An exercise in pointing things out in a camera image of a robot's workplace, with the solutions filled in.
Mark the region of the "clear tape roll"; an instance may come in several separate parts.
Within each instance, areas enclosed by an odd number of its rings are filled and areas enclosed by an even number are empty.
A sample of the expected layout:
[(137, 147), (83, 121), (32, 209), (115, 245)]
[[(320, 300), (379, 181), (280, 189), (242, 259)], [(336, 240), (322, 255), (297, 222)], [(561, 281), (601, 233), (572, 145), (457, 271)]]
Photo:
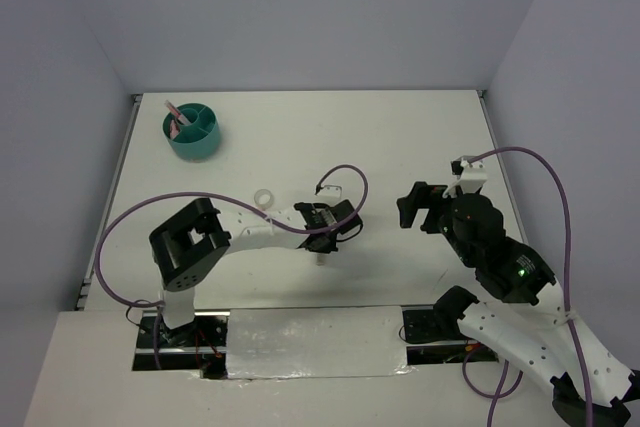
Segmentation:
[(254, 193), (254, 204), (260, 210), (269, 210), (274, 204), (274, 195), (268, 189), (259, 189)]

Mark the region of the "red pink pen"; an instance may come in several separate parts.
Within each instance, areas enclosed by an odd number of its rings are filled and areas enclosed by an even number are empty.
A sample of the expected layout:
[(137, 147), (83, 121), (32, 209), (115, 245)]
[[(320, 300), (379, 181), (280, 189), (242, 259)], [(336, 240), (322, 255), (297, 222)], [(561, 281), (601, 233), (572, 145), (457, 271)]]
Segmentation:
[(175, 120), (185, 126), (189, 126), (191, 122), (189, 119), (169, 100), (164, 102), (164, 105), (170, 111), (170, 113), (174, 116)]

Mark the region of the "pink capped highlighter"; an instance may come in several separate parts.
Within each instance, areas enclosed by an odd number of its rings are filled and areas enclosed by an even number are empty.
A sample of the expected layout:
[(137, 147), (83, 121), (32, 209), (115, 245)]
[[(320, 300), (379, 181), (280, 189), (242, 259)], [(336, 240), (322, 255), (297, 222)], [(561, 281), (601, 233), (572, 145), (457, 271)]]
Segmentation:
[(169, 124), (169, 138), (175, 139), (180, 134), (180, 128), (175, 120), (172, 120)]

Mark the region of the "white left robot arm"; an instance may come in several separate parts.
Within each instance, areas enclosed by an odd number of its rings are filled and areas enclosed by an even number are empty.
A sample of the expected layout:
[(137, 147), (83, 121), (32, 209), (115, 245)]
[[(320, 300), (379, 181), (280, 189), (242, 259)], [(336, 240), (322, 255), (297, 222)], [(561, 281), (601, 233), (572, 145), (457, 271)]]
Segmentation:
[(162, 279), (159, 336), (171, 347), (193, 340), (198, 330), (195, 287), (224, 256), (272, 248), (330, 254), (363, 227), (348, 200), (335, 205), (298, 202), (268, 211), (264, 218), (222, 212), (208, 198), (190, 202), (149, 235)]

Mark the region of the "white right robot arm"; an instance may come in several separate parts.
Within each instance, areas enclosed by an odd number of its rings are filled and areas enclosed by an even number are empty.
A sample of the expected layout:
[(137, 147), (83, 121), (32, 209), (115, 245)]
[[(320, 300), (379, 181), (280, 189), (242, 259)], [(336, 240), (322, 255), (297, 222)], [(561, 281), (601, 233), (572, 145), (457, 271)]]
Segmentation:
[(407, 229), (424, 209), (421, 231), (442, 235), (491, 296), (483, 302), (461, 286), (434, 304), (436, 330), (489, 347), (551, 395), (569, 426), (624, 426), (639, 397), (639, 373), (599, 341), (564, 305), (553, 271), (531, 247), (507, 236), (502, 213), (478, 192), (417, 182), (396, 202)]

